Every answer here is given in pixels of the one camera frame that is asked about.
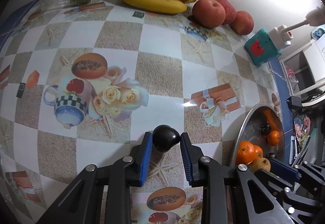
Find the brown longan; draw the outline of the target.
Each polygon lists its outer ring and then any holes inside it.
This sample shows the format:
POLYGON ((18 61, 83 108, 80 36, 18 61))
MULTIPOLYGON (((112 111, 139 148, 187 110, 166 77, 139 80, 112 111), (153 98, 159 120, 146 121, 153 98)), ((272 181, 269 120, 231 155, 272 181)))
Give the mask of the brown longan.
POLYGON ((267 158, 259 158, 250 166, 250 170, 254 173, 257 170, 271 171, 271 163, 267 158))

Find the orange mandarin with stem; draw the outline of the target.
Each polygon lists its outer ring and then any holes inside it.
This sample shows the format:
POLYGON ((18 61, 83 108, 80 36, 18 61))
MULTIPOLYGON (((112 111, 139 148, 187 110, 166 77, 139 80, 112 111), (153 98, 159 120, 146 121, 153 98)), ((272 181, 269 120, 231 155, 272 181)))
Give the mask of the orange mandarin with stem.
POLYGON ((255 158, 255 147, 249 141, 241 141, 236 155, 236 164, 250 164, 255 158))

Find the large orange mandarin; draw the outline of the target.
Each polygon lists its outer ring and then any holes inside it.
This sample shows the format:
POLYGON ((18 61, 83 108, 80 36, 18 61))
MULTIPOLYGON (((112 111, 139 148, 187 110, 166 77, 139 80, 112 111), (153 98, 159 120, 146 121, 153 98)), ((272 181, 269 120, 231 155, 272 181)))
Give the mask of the large orange mandarin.
POLYGON ((255 150, 255 156, 253 161, 263 158, 263 150, 260 146, 254 145, 254 150, 255 150))

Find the small dark plum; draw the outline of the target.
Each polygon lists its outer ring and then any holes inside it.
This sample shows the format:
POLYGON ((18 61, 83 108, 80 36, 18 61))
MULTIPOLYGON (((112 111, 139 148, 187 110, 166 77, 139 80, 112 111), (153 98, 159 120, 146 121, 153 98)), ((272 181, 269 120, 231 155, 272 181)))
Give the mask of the small dark plum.
POLYGON ((262 136, 268 136, 272 131, 272 127, 270 124, 266 123, 261 126, 261 135, 262 136))

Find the black power adapter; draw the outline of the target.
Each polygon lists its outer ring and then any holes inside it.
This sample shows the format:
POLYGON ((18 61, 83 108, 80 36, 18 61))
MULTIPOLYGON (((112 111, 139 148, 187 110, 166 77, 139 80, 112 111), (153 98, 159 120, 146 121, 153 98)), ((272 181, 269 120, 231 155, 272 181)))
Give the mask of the black power adapter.
POLYGON ((286 103, 290 110, 299 110, 302 107, 301 98, 297 96, 290 96, 286 103))

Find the steel bowl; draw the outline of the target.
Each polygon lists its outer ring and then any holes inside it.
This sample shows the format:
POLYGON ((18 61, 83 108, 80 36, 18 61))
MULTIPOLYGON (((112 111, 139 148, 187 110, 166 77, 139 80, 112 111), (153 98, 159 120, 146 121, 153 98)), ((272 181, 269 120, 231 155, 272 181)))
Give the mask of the steel bowl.
POLYGON ((285 142, 283 126, 275 111, 266 103, 255 105, 246 115, 232 148, 228 162, 229 166, 235 165, 236 154, 241 141, 250 141, 252 144, 260 146, 265 155, 272 152, 279 161, 284 162, 285 142), (272 130, 277 130, 280 133, 279 144, 276 146, 269 146, 267 136, 261 135, 261 126, 266 123, 271 125, 272 130))

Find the white shelf rack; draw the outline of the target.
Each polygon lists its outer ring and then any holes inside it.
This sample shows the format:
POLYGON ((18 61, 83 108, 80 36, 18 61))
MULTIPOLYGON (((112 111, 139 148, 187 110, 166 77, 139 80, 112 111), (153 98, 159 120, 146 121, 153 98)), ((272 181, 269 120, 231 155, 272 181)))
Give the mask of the white shelf rack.
POLYGON ((289 93, 311 96, 324 93, 324 26, 314 29, 311 40, 280 60, 289 93))

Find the patterned tablecloth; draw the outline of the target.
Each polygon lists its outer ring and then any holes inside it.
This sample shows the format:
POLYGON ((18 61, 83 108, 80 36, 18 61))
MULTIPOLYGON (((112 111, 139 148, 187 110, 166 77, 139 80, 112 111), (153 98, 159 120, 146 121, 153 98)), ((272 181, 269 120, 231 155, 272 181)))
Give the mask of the patterned tablecloth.
POLYGON ((1 27, 1 196, 18 222, 35 223, 85 166, 114 163, 162 124, 228 164, 248 112, 284 107, 278 72, 253 65, 246 41, 116 0, 13 15, 1 27))

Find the teal toy box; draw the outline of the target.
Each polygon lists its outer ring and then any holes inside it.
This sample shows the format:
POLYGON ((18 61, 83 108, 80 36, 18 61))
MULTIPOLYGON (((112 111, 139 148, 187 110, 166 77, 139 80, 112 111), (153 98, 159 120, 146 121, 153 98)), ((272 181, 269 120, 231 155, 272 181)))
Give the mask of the teal toy box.
POLYGON ((264 64, 272 58, 282 55, 281 50, 278 50, 275 47, 265 29, 260 29, 252 38, 250 38, 245 43, 244 48, 251 57, 254 65, 264 64))

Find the white desk lamp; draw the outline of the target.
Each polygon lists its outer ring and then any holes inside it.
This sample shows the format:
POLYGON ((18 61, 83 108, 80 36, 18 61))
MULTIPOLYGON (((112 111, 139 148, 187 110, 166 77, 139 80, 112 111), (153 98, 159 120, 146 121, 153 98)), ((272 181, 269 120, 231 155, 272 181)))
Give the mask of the white desk lamp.
POLYGON ((276 47, 276 49, 284 49, 291 45, 291 40, 293 39, 293 35, 291 34, 292 30, 295 30, 305 25, 317 27, 323 24, 324 4, 322 3, 320 7, 311 10, 305 16, 305 20, 292 26, 280 25, 279 27, 274 27, 268 32, 268 36, 271 39, 273 45, 276 47))

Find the right red apple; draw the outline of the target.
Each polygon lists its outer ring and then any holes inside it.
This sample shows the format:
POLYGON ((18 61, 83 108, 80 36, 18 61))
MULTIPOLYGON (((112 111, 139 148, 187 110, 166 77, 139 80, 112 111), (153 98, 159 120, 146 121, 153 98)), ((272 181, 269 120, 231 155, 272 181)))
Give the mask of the right red apple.
POLYGON ((235 20, 230 24, 230 27, 238 35, 248 35, 253 31, 254 21, 253 17, 245 11, 238 11, 235 20))

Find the red apple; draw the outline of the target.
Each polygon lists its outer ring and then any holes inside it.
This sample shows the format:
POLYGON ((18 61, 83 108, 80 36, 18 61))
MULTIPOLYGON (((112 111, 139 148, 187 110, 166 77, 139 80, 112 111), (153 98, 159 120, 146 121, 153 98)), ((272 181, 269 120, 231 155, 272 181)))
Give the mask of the red apple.
POLYGON ((238 35, 248 35, 253 31, 254 21, 253 17, 245 11, 238 11, 235 20, 230 24, 230 27, 238 35))
POLYGON ((228 0, 216 0, 225 9, 225 20, 223 25, 231 24, 236 18, 236 9, 230 4, 228 0))
POLYGON ((224 22, 225 9, 216 0, 199 0, 192 8, 192 15, 202 26, 213 29, 224 22))

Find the middle red apple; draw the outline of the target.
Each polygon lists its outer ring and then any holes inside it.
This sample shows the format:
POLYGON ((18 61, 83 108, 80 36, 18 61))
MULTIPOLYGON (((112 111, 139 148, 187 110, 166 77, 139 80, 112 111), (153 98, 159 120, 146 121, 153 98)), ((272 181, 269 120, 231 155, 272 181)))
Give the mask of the middle red apple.
POLYGON ((223 25, 231 24, 236 18, 236 9, 230 4, 228 0, 216 0, 225 9, 225 20, 223 25))

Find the front red apple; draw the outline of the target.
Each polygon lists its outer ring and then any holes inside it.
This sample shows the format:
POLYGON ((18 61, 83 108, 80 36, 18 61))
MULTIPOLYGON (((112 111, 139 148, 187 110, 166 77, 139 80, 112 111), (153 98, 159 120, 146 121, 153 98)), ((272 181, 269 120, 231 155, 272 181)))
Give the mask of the front red apple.
POLYGON ((225 9, 216 0, 199 0, 192 8, 192 15, 202 26, 213 29, 224 22, 225 9))

